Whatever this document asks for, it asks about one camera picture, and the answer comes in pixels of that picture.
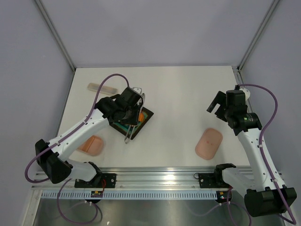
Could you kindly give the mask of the metal food tongs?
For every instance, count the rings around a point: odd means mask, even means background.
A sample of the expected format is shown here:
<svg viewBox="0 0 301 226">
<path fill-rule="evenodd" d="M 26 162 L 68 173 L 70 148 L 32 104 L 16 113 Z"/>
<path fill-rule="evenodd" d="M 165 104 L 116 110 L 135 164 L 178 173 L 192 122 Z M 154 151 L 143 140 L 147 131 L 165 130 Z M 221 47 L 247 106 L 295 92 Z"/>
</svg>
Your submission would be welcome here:
<svg viewBox="0 0 301 226">
<path fill-rule="evenodd" d="M 130 117 L 130 124 L 124 139 L 125 144 L 128 144 L 130 142 L 134 130 L 136 126 L 139 124 L 139 116 L 145 101 L 145 93 L 143 93 L 141 88 L 133 87 L 132 89 L 139 94 L 140 98 L 135 105 L 135 109 L 133 110 L 132 116 Z"/>
</svg>

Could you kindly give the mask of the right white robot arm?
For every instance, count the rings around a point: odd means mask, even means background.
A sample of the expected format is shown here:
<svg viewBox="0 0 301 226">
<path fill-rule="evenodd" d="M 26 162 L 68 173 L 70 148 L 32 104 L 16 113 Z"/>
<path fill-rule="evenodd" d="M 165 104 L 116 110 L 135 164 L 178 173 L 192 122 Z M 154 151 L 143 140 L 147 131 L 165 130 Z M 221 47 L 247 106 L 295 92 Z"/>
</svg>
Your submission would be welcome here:
<svg viewBox="0 0 301 226">
<path fill-rule="evenodd" d="M 256 113 L 248 112 L 246 94 L 243 90 L 219 91 L 207 111 L 215 106 L 215 115 L 233 129 L 242 144 L 250 163 L 253 180 L 239 172 L 233 164 L 216 166 L 214 183 L 218 186 L 230 185 L 244 199 L 247 212 L 252 217 L 282 215 L 289 211 L 297 198 L 293 187 L 287 187 L 268 152 L 262 135 L 263 128 Z"/>
</svg>

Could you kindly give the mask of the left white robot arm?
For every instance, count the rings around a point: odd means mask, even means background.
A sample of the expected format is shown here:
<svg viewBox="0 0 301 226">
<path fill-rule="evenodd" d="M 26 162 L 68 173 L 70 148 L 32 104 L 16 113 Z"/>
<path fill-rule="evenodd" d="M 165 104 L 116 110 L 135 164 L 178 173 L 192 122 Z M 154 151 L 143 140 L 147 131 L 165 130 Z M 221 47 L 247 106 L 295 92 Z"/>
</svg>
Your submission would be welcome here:
<svg viewBox="0 0 301 226">
<path fill-rule="evenodd" d="M 82 121 L 68 131 L 46 142 L 40 139 L 35 144 L 36 161 L 48 180 L 58 184 L 68 178 L 85 181 L 90 187 L 97 187 L 103 174 L 93 162 L 70 160 L 71 154 L 96 132 L 113 123 L 135 127 L 142 111 L 145 94 L 132 89 L 122 94 L 101 98 Z"/>
</svg>

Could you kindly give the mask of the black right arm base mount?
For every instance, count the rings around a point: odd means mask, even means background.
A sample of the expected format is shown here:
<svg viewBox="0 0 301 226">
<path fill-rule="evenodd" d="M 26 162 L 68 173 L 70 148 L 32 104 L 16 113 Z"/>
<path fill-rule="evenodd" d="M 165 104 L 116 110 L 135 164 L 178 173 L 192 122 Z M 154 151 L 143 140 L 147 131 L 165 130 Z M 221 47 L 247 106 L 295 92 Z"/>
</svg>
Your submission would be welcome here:
<svg viewBox="0 0 301 226">
<path fill-rule="evenodd" d="M 214 173 L 194 173 L 193 177 L 198 181 L 200 188 L 229 188 L 229 185 Z"/>
</svg>

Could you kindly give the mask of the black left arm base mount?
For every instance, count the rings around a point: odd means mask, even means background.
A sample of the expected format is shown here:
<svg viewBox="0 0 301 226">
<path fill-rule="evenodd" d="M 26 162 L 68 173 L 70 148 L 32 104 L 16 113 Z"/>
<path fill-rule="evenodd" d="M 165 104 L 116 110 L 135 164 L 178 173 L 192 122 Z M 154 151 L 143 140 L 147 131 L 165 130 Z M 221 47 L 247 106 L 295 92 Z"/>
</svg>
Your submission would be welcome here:
<svg viewBox="0 0 301 226">
<path fill-rule="evenodd" d="M 103 173 L 100 178 L 92 179 L 87 182 L 84 180 L 76 179 L 75 188 L 115 188 L 117 174 Z"/>
</svg>

